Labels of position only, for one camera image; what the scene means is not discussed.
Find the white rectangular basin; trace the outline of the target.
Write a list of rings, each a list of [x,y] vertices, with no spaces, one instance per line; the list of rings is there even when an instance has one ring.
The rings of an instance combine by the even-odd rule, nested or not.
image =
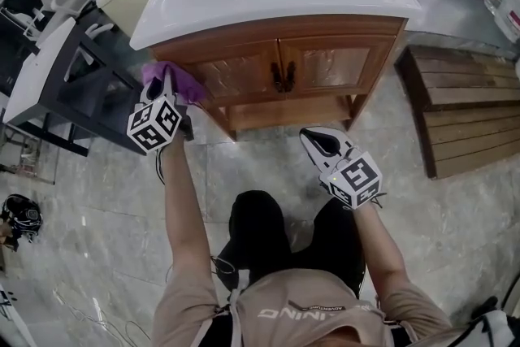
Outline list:
[[[55,99],[77,50],[76,29],[76,21],[67,19],[40,44],[37,54],[25,60],[8,99],[3,123],[18,126],[49,111],[49,103]]]

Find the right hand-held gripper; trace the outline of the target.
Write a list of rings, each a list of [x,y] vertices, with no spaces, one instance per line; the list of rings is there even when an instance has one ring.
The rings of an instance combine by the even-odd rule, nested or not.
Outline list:
[[[353,147],[344,132],[313,126],[302,128],[299,138],[322,173],[320,180],[327,191],[346,210],[356,210],[382,194],[383,176],[375,160],[368,152]]]

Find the person's left forearm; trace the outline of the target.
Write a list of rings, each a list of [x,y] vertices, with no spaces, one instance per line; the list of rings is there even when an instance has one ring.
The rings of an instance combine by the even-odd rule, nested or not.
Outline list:
[[[173,270],[210,278],[210,247],[182,135],[162,148],[161,168]]]

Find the person's black trousers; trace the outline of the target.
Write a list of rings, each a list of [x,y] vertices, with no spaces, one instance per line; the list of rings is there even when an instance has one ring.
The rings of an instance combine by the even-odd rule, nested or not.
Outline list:
[[[310,244],[293,253],[277,201],[267,192],[239,194],[229,219],[230,240],[217,257],[217,276],[228,291],[237,288],[239,271],[249,282],[277,271],[311,269],[340,278],[356,296],[365,275],[365,259],[353,212],[331,199],[314,218]]]

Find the wooden slatted platform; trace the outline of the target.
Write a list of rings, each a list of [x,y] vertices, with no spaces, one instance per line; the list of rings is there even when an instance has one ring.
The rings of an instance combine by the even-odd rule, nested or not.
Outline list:
[[[428,178],[440,180],[520,155],[520,77],[512,59],[407,46],[395,68]]]

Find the person's beige shirt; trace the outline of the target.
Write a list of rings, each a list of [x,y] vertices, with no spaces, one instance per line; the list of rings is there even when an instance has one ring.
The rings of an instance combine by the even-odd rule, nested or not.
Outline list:
[[[154,315],[153,347],[190,347],[219,307],[210,277],[175,271]],[[408,283],[375,307],[357,299],[335,275],[290,269],[265,276],[232,304],[244,347],[305,347],[342,327],[364,345],[393,347],[390,322],[402,324],[414,341],[451,328],[446,314]]]

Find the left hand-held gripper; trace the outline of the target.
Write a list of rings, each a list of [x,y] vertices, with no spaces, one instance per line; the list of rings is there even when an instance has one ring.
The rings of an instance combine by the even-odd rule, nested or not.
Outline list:
[[[169,145],[178,132],[186,141],[193,140],[189,103],[176,94],[176,80],[170,70],[164,72],[163,79],[153,77],[144,85],[140,103],[130,114],[127,126],[127,136],[140,150],[146,154],[158,151]]]

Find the purple cloth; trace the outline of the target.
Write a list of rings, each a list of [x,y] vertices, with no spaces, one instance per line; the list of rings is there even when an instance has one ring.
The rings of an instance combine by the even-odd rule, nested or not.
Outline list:
[[[145,64],[141,69],[143,85],[153,77],[163,79],[166,70],[170,70],[171,74],[175,76],[175,91],[187,103],[194,104],[206,98],[204,87],[191,74],[169,61]]]

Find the person's right forearm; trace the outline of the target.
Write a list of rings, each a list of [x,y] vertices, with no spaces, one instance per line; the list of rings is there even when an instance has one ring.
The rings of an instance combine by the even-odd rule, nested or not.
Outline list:
[[[405,261],[373,203],[354,210],[353,218],[372,283],[382,301],[410,281]]]

